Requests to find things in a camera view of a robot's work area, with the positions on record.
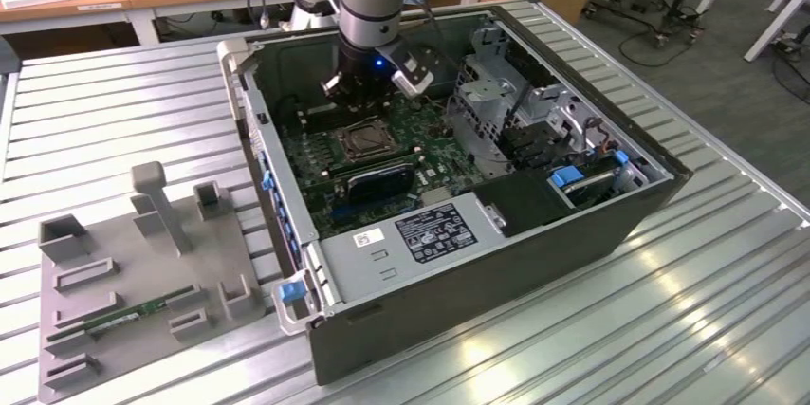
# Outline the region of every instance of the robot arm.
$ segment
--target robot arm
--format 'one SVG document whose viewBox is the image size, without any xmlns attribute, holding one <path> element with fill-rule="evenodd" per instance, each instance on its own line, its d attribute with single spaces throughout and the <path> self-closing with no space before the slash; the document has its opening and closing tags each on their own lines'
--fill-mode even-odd
<svg viewBox="0 0 810 405">
<path fill-rule="evenodd" d="M 310 13 L 329 11 L 326 0 L 297 0 Z M 409 97 L 433 82 L 438 56 L 410 49 L 399 24 L 406 0 L 335 0 L 341 46 L 337 71 L 323 83 L 327 95 L 351 108 L 374 103 L 394 83 Z"/>
</svg>

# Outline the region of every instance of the barcode sticker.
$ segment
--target barcode sticker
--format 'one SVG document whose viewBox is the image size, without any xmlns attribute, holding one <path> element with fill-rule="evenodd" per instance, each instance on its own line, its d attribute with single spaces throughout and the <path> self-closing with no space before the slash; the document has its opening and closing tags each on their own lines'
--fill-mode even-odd
<svg viewBox="0 0 810 405">
<path fill-rule="evenodd" d="M 121 9 L 123 7 L 121 2 L 115 4 L 94 4 L 94 5 L 81 5 L 77 7 L 79 11 L 93 11 L 95 9 Z"/>
</svg>

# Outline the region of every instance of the cpu socket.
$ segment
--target cpu socket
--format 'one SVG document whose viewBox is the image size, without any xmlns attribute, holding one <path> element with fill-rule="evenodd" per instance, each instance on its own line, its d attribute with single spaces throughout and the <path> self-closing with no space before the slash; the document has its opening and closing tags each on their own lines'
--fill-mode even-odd
<svg viewBox="0 0 810 405">
<path fill-rule="evenodd" d="M 381 119 L 359 122 L 338 130 L 337 134 L 350 161 L 362 161 L 397 152 L 397 141 Z"/>
</svg>

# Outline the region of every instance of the metal bracket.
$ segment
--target metal bracket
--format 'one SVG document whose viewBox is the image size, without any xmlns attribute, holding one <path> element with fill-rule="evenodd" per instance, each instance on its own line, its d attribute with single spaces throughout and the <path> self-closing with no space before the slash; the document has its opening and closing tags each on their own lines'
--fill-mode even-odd
<svg viewBox="0 0 810 405">
<path fill-rule="evenodd" d="M 234 120 L 242 120 L 245 116 L 239 109 L 239 100 L 237 99 L 237 91 L 234 90 L 234 72 L 239 67 L 239 64 L 245 62 L 250 55 L 251 49 L 249 48 L 249 43 L 245 41 L 245 38 L 234 38 L 219 42 L 219 45 L 217 45 L 217 59 L 223 72 Z"/>
</svg>

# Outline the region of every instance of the power supply label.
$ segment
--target power supply label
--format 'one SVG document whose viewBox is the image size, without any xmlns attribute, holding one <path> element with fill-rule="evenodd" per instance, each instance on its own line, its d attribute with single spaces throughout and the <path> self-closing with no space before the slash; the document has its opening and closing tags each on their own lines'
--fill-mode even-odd
<svg viewBox="0 0 810 405">
<path fill-rule="evenodd" d="M 420 263 L 433 261 L 480 241 L 453 204 L 405 218 L 397 222 L 397 229 Z"/>
</svg>

